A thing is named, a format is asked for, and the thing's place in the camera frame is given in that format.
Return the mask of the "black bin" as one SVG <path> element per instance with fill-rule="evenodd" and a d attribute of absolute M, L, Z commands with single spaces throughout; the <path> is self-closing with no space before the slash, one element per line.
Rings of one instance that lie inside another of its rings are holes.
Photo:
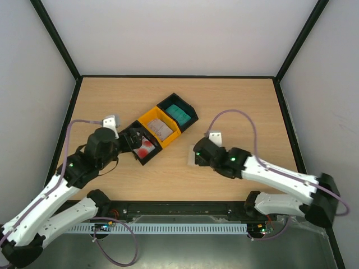
<path fill-rule="evenodd" d="M 158 140 L 138 120 L 118 133 L 123 142 L 122 152 L 133 153 L 142 166 L 161 152 Z"/>
<path fill-rule="evenodd" d="M 182 133 L 199 119 L 195 109 L 176 93 L 162 100 L 157 107 L 176 122 Z"/>

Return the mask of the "beige card holder wallet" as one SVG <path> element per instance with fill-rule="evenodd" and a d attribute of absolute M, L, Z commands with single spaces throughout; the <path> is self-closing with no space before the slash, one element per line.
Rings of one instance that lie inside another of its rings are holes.
<path fill-rule="evenodd" d="M 189 145 L 188 148 L 188 158 L 187 158 L 187 165 L 189 166 L 195 166 L 195 151 L 194 151 L 194 145 Z"/>

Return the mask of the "yellow bin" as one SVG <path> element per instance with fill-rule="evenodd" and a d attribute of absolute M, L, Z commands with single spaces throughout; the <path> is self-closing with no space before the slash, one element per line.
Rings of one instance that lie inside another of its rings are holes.
<path fill-rule="evenodd" d="M 166 148 L 181 134 L 177 123 L 157 106 L 142 115 L 139 122 L 156 138 L 162 148 Z"/>

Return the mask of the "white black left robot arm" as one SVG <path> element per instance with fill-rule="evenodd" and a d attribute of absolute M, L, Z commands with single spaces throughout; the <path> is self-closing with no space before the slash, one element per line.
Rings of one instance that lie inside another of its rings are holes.
<path fill-rule="evenodd" d="M 108 212 L 110 199 L 96 189 L 79 203 L 56 213 L 71 196 L 100 176 L 100 171 L 109 163 L 118 162 L 119 154 L 139 148 L 142 145 L 140 134 L 134 128 L 117 133 L 100 127 L 88 137 L 86 144 L 64 160 L 41 193 L 1 227 L 1 252 L 10 266 L 28 266 L 53 239 L 71 226 Z"/>

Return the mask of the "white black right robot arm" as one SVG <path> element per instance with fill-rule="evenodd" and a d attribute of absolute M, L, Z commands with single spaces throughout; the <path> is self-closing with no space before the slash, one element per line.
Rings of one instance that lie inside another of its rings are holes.
<path fill-rule="evenodd" d="M 332 176 L 322 173 L 316 177 L 283 169 L 258 160 L 246 150 L 236 147 L 226 150 L 206 138 L 193 151 L 198 166 L 209 166 L 227 178 L 252 180 L 282 191 L 282 194 L 253 192 L 245 205 L 248 218 L 296 215 L 316 226 L 332 227 L 339 198 Z"/>

